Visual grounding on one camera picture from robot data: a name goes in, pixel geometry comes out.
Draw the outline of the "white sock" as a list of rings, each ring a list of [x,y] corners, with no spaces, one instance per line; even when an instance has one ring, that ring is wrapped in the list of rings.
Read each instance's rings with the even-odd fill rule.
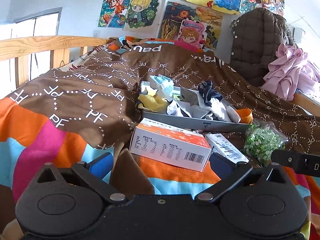
[[[211,106],[191,105],[188,102],[173,100],[167,107],[167,115],[240,123],[240,115],[231,106],[225,106],[215,98],[211,103]]]

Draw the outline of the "small white barcode box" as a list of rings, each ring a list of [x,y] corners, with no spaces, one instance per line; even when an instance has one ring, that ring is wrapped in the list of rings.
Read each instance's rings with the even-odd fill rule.
[[[210,145],[210,147],[213,149],[213,153],[218,153],[235,164],[237,164],[240,161],[244,161],[246,163],[249,162],[249,159],[244,154],[242,154],[222,134],[208,133],[206,134],[205,139]]]

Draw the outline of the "bag of green beads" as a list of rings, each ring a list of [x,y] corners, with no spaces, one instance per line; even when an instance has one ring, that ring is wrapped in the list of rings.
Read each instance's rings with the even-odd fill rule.
[[[271,161],[274,150],[283,150],[288,139],[276,129],[273,122],[254,119],[245,134],[244,154],[265,165]]]

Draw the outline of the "orange round lid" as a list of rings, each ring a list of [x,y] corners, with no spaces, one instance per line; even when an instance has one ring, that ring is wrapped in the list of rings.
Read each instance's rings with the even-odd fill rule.
[[[236,109],[236,113],[240,116],[240,123],[251,124],[253,121],[253,114],[249,108]]]

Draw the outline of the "colourful cartoon striped blanket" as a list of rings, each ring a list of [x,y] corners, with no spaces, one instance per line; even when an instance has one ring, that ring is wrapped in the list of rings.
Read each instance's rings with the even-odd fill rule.
[[[319,117],[263,90],[265,71],[178,41],[111,39],[1,100],[1,226],[14,218],[15,203],[43,164],[70,167],[107,150],[116,166],[105,181],[126,193],[193,193],[217,183],[210,166],[199,173],[127,151],[124,139],[142,117],[138,87],[157,74],[190,89],[210,80],[234,107],[273,122],[290,149],[319,154]]]

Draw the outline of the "brown PF patterned quilt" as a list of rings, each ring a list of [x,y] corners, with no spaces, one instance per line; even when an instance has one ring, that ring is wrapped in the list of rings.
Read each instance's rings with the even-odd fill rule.
[[[273,122],[289,147],[319,153],[319,118],[242,78],[211,51],[145,42],[105,47],[78,68],[52,69],[1,100],[1,184],[18,199],[46,162],[69,167],[112,149],[139,123],[140,85],[153,76],[195,90],[203,81],[237,109]]]

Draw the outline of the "orange white carton box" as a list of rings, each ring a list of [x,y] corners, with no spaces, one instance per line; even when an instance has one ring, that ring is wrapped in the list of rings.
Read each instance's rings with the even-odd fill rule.
[[[130,152],[169,165],[202,172],[212,148],[203,135],[148,118],[135,127]]]

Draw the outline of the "painted frog shallow tray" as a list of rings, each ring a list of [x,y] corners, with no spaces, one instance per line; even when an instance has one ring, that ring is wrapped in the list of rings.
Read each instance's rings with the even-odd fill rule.
[[[249,124],[242,124],[240,122],[208,120],[205,117],[190,118],[185,116],[174,116],[167,115],[166,113],[162,114],[157,112],[150,112],[149,110],[143,110],[143,117],[182,129],[202,130],[209,132],[245,133],[249,127]]]

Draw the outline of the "navy patterned sock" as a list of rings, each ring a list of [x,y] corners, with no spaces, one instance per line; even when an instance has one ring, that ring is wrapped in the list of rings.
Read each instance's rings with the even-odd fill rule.
[[[206,106],[209,106],[209,107],[212,106],[212,103],[211,103],[212,98],[217,99],[219,101],[223,99],[223,96],[219,92],[213,89],[212,81],[204,81],[200,83],[197,89]]]

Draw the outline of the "yellow cloth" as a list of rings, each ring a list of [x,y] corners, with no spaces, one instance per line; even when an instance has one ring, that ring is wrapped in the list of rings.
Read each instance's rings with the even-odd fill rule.
[[[171,102],[158,94],[140,93],[138,96],[138,108],[147,112],[166,114]]]

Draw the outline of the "pink crumpled garment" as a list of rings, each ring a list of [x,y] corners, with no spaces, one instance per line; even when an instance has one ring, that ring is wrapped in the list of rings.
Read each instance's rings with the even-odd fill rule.
[[[319,95],[319,69],[308,61],[308,54],[300,48],[280,44],[268,70],[262,89],[286,101],[293,100],[296,90]]]

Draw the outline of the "light blue white cloth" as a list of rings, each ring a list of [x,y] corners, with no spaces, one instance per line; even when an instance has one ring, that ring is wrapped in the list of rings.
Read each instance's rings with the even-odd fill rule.
[[[172,98],[174,91],[174,82],[171,78],[159,74],[150,75],[150,87],[157,90],[157,94],[163,98]]]

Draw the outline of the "brown puffer jacket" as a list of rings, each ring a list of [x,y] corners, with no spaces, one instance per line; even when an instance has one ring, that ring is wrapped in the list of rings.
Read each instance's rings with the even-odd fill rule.
[[[230,66],[248,83],[262,86],[280,44],[297,48],[283,16],[264,8],[241,15],[230,25],[233,34]]]

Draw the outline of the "pink anime girl poster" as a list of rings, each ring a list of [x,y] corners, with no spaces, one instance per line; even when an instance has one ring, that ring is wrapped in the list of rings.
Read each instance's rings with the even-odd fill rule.
[[[208,24],[200,21],[183,20],[177,36],[182,41],[195,48],[202,49],[206,44]]]

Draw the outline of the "blond boy green poster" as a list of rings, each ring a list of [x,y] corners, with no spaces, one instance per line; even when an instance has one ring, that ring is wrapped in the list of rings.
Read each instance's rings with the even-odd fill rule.
[[[125,17],[125,31],[155,33],[165,6],[165,0],[130,0]]]

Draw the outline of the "red-haired girl green poster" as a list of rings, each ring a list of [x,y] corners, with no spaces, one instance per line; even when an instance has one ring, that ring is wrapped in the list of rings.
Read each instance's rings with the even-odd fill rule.
[[[240,13],[245,14],[249,11],[254,10],[258,4],[261,3],[261,0],[241,0],[240,1]]]

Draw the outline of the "orange-haired girl poster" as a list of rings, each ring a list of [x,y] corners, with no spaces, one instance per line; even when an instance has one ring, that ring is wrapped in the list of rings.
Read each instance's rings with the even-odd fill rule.
[[[130,0],[103,0],[98,27],[123,29],[129,3]]]

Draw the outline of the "wall air conditioner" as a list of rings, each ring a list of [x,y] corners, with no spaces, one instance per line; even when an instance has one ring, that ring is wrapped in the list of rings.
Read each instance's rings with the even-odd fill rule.
[[[295,27],[293,30],[293,38],[295,39],[296,43],[301,43],[305,36],[305,31],[303,28]]]

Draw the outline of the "wooden bed rail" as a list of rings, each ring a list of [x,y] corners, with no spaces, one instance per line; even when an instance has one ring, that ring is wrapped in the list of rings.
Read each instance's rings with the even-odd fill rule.
[[[79,48],[83,55],[89,47],[110,43],[110,39],[82,36],[33,36],[1,41],[1,61],[15,60],[15,85],[21,87],[29,81],[28,55],[50,52],[50,68],[59,68],[69,60],[71,48]]]

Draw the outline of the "window with grey frame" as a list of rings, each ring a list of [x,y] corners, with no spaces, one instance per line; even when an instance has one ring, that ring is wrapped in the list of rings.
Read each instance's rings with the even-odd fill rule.
[[[61,9],[1,25],[1,97],[44,74],[51,67],[49,43],[56,43]]]

